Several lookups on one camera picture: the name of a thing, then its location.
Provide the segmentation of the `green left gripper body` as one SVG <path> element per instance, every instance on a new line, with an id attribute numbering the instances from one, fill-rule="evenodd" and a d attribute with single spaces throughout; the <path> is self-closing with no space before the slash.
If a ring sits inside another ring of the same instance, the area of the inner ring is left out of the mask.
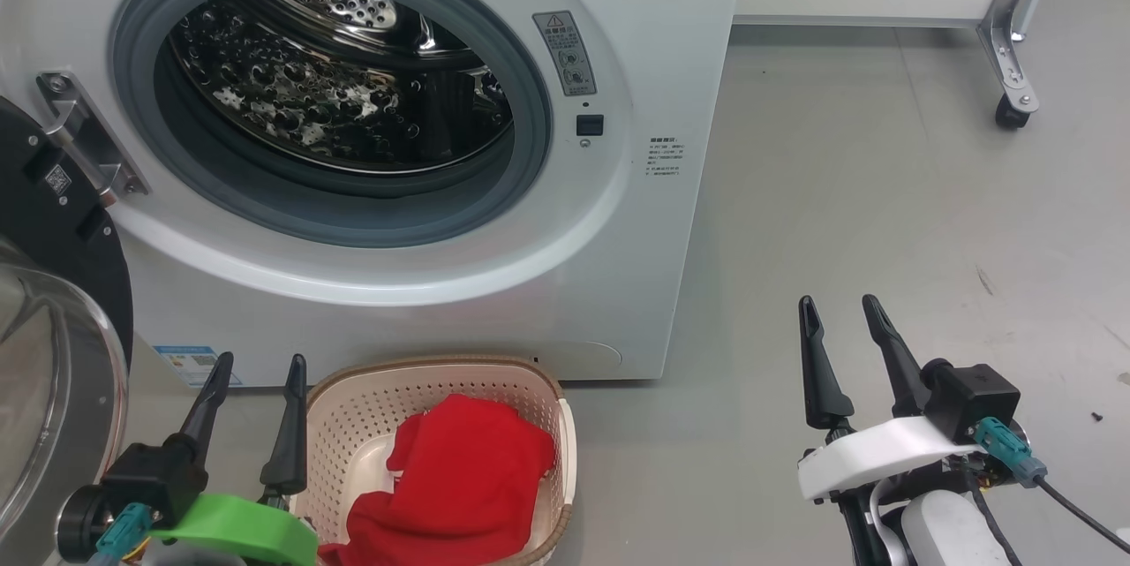
<path id="1" fill-rule="evenodd" d="M 316 533 L 286 510 L 233 494 L 201 494 L 174 526 L 153 526 L 153 546 L 173 541 L 271 566 L 316 566 Z"/>

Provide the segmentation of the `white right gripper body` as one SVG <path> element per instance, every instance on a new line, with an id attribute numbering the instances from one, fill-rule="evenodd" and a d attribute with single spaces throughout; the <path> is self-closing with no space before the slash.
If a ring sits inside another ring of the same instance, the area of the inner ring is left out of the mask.
<path id="1" fill-rule="evenodd" d="M 980 452 L 916 416 L 808 449 L 796 469 L 805 499 L 837 506 L 853 566 L 983 566 L 983 517 L 960 465 Z"/>

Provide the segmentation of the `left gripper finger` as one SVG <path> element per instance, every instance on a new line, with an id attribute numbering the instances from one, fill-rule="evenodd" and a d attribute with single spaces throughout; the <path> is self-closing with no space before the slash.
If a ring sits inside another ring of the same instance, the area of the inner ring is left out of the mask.
<path id="1" fill-rule="evenodd" d="M 307 364 L 303 354 L 292 357 L 282 385 L 285 410 L 269 460 L 262 465 L 262 498 L 287 498 L 303 493 L 307 484 Z"/>
<path id="2" fill-rule="evenodd" d="M 206 464 L 215 417 L 229 394 L 233 364 L 233 352 L 221 352 L 186 413 L 185 423 L 164 442 L 164 452 L 174 465 Z"/>

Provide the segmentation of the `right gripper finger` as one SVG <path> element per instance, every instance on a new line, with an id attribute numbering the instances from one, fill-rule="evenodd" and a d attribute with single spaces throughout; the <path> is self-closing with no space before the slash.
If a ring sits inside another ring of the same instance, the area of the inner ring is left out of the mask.
<path id="1" fill-rule="evenodd" d="M 823 430 L 825 441 L 853 433 L 850 417 L 855 406 L 838 385 L 823 338 L 824 324 L 812 297 L 803 296 L 798 304 L 800 328 L 800 357 L 802 357 L 802 385 L 805 420 L 812 429 Z"/>
<path id="2" fill-rule="evenodd" d="M 885 364 L 893 393 L 892 415 L 895 418 L 922 416 L 927 404 L 927 388 L 921 381 L 921 367 L 899 331 L 892 324 L 886 310 L 873 295 L 861 298 L 870 336 Z"/>

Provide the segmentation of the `plain red garment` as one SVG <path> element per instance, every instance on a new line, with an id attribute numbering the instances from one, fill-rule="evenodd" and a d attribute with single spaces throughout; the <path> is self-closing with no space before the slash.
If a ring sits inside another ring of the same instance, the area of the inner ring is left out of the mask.
<path id="1" fill-rule="evenodd" d="M 395 430 L 385 465 L 399 478 L 380 520 L 398 531 L 521 548 L 556 458 L 551 434 L 512 406 L 445 397 Z"/>

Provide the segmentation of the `black round washer door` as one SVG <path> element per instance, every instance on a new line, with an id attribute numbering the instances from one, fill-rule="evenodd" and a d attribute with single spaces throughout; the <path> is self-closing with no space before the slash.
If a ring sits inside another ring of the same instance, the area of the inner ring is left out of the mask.
<path id="1" fill-rule="evenodd" d="M 131 313 L 99 195 L 0 98 L 0 566 L 59 566 L 67 502 L 118 456 Z"/>

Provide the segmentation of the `cream perforated laundry basket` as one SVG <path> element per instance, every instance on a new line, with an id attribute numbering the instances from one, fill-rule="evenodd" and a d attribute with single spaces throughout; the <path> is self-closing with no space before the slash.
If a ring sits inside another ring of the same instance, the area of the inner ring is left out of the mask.
<path id="1" fill-rule="evenodd" d="M 503 566 L 548 566 L 576 496 L 576 424 L 560 383 L 537 362 L 492 352 L 433 354 L 330 374 L 311 390 L 307 489 L 290 502 L 321 543 L 344 543 L 362 494 L 395 484 L 385 468 L 395 429 L 445 397 L 485 398 L 550 434 L 556 463 L 540 484 L 525 547 Z"/>

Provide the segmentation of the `white front-load washing machine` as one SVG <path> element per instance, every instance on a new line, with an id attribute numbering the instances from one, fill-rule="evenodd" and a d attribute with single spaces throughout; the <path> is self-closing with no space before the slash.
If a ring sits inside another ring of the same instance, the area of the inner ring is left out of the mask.
<path id="1" fill-rule="evenodd" d="M 737 0 L 0 0 L 0 98 L 122 233 L 131 333 L 318 381 L 664 371 Z M 533 14 L 570 11 L 566 96 Z M 647 177 L 651 137 L 685 145 Z"/>

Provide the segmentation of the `blue energy label sticker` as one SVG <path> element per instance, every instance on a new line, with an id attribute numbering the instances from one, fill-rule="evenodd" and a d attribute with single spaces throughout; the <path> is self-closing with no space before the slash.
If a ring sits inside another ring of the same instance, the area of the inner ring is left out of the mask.
<path id="1" fill-rule="evenodd" d="M 154 345 L 153 350 L 186 386 L 197 389 L 206 384 L 221 357 L 210 346 Z"/>

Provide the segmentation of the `black caster wheel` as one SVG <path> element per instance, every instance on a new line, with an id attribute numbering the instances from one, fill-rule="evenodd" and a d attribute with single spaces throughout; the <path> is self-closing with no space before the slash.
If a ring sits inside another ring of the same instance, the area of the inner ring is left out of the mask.
<path id="1" fill-rule="evenodd" d="M 994 111 L 994 123 L 1006 131 L 1017 131 L 1028 124 L 1029 112 L 1015 108 L 1009 96 L 1003 94 Z"/>

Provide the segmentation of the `black text sticker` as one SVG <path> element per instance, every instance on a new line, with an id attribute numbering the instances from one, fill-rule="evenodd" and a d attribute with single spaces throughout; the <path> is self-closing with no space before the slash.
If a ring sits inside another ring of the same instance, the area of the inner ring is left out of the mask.
<path id="1" fill-rule="evenodd" d="M 647 177 L 677 177 L 683 172 L 685 145 L 675 137 L 651 137 L 644 160 Z"/>

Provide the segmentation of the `grey warning sticker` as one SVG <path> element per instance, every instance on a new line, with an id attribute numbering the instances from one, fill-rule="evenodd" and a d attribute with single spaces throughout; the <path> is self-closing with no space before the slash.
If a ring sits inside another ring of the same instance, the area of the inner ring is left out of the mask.
<path id="1" fill-rule="evenodd" d="M 533 14 L 532 20 L 553 60 L 566 96 L 596 95 L 594 75 L 576 19 L 570 11 Z"/>

